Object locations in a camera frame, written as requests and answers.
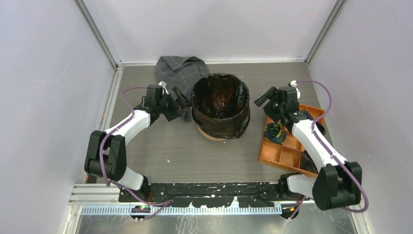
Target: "wire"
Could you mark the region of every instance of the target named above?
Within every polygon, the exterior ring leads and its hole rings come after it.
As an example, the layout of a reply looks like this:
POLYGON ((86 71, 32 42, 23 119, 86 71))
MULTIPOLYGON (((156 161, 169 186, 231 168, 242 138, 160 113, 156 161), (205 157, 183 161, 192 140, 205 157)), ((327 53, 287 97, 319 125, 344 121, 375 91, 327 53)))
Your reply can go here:
POLYGON ((317 138, 317 140, 320 142, 320 144, 324 147, 324 149, 330 154, 331 158, 333 158, 339 165, 340 167, 343 169, 343 171, 345 173, 347 173, 347 175, 351 178, 351 180, 355 183, 355 185, 357 186, 357 188, 360 190, 361 194, 364 197, 364 207, 360 210, 353 210, 350 209, 348 207, 343 207, 342 209, 350 211, 350 212, 354 212, 354 213, 361 213, 366 211, 369 208, 369 199, 367 197, 366 192, 364 191, 363 187, 361 186, 361 184, 359 183, 359 181, 354 177, 354 175, 344 166, 344 164, 333 154, 333 151, 328 148, 328 146, 321 140, 320 136, 318 136, 317 132, 314 131, 314 127, 316 125, 316 122, 318 122, 321 118, 323 118, 324 116, 326 116, 326 114, 328 112, 330 112, 331 106, 333 104, 333 99, 331 97, 331 93, 330 91, 327 89, 327 87, 324 86, 324 84, 322 84, 321 82, 315 81, 315 80, 301 80, 301 81, 297 81, 298 83, 304 83, 304 82, 312 82, 312 83, 316 83, 318 85, 320 85, 321 87, 324 88, 324 90, 327 92, 328 98, 329 98, 329 104, 328 104, 328 108, 327 110, 324 112, 324 114, 322 114, 321 116, 319 116, 318 118, 316 118, 313 123, 311 124, 311 130, 314 134, 314 136, 317 138))
POLYGON ((294 215, 298 212, 298 209, 300 208, 300 206, 302 205, 302 203, 304 202, 304 200, 307 199, 307 196, 304 196, 301 200, 301 202, 298 204, 297 208, 294 210, 293 214, 288 218, 288 220, 291 222, 291 219, 294 217, 294 215))
POLYGON ((131 116, 130 116, 128 119, 126 119, 125 121, 121 122, 121 123, 118 125, 118 127, 114 128, 114 129, 112 129, 110 132, 108 132, 108 133, 106 134, 106 136, 102 139, 102 142, 100 143, 100 147, 99 147, 99 160, 100 160, 100 167, 101 167, 101 170, 102 170, 102 176, 103 176, 103 179, 105 180, 106 186, 109 187, 110 184, 113 183, 114 185, 119 186, 119 187, 123 188, 124 190, 126 190, 126 191, 127 191, 128 193, 130 193, 136 200, 138 200, 138 201, 140 201, 140 202, 142 202, 142 203, 144 203, 144 204, 146 204, 146 205, 148 205, 148 206, 162 206, 162 207, 161 207, 157 212, 155 212, 154 214, 151 214, 151 215, 149 215, 148 217, 145 217, 144 219, 142 219, 142 220, 147 220, 147 219, 150 219, 150 218, 154 217, 154 216, 155 216, 157 213, 159 213, 162 209, 164 209, 164 208, 165 208, 166 206, 168 206, 171 202, 173 202, 173 200, 168 200, 168 201, 165 201, 165 202, 162 202, 162 203, 148 203, 148 202, 142 200, 142 199, 139 198, 131 189, 127 188, 126 186, 123 186, 123 185, 121 185, 121 184, 119 184, 119 183, 117 183, 117 182, 115 182, 115 181, 113 181, 113 180, 112 180, 112 181, 109 181, 109 180, 108 180, 108 175, 106 174, 105 163, 104 163, 104 160, 103 160, 103 148, 104 148, 104 145, 105 145, 106 141, 108 140, 108 138, 109 138, 113 133, 115 133, 117 130, 119 130, 121 127, 125 126, 125 124, 127 124, 129 121, 131 121, 131 120, 135 117, 135 112, 134 112, 134 109, 133 109, 132 105, 128 102, 128 100, 126 100, 126 98, 125 98, 125 96, 124 96, 124 94, 125 94, 127 91, 132 90, 132 89, 146 89, 146 87, 144 87, 144 86, 132 87, 132 88, 129 88, 129 89, 126 89, 126 90, 122 91, 122 93, 120 94, 121 97, 122 97, 122 99, 123 99, 123 101, 126 103, 126 105, 127 105, 127 106, 129 107, 129 109, 131 110, 131 116))

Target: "black bag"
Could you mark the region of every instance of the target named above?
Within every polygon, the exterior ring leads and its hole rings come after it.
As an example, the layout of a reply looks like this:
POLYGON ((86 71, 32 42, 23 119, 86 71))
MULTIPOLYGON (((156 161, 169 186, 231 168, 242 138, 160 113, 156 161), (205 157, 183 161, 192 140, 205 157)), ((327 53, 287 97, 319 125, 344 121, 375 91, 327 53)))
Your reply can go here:
POLYGON ((212 137, 240 138, 249 124, 249 91, 234 75, 212 73, 200 79, 191 104, 195 123, 212 137))

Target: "gray floor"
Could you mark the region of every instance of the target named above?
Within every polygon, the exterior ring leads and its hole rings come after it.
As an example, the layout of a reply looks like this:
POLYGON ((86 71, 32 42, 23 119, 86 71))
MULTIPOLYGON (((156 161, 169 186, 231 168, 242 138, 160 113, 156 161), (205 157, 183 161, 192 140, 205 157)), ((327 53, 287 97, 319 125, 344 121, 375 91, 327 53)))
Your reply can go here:
MULTIPOLYGON (((291 80, 310 79, 305 63, 258 63, 209 65, 211 72, 236 75, 250 91, 251 121, 240 139, 214 142, 204 138, 194 122, 179 118, 167 122, 160 117, 127 145, 128 166, 149 178, 150 182, 233 182, 278 181, 286 173, 257 162, 266 116, 253 101, 271 86, 285 86, 291 80)), ((119 93, 133 86, 156 83, 154 66, 126 67, 119 93)), ((300 102, 319 107, 313 84, 299 86, 300 102)), ((133 106, 141 101, 145 90, 133 90, 126 97, 133 106)), ((111 126, 129 114, 118 95, 111 126)))

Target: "gray plaid cloth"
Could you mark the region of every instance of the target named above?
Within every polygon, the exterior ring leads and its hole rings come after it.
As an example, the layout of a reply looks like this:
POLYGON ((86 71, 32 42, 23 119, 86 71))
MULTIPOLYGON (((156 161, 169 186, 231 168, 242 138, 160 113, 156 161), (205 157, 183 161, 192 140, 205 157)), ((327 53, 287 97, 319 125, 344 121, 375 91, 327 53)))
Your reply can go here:
MULTIPOLYGON (((207 65, 197 57, 160 57, 155 68, 158 82, 164 81, 167 84, 166 89, 174 98, 176 95, 172 88, 177 87, 185 97, 190 99, 195 83, 208 74, 207 65)), ((190 108, 185 108, 181 113, 186 115, 185 121, 191 120, 190 108)))

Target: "cloth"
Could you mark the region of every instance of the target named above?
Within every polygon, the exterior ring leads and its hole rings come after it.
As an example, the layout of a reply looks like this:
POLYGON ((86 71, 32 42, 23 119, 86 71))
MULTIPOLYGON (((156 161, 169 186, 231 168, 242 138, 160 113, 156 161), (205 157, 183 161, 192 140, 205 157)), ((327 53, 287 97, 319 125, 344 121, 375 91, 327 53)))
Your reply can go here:
POLYGON ((279 123, 269 123, 264 129, 265 140, 282 145, 287 138, 283 127, 279 123))
MULTIPOLYGON (((158 83, 164 81, 168 92, 176 98, 172 88, 177 87, 188 99, 196 82, 209 74, 207 65, 197 57, 163 56, 156 63, 155 75, 158 83)), ((191 108, 181 112, 185 121, 190 122, 191 108)))

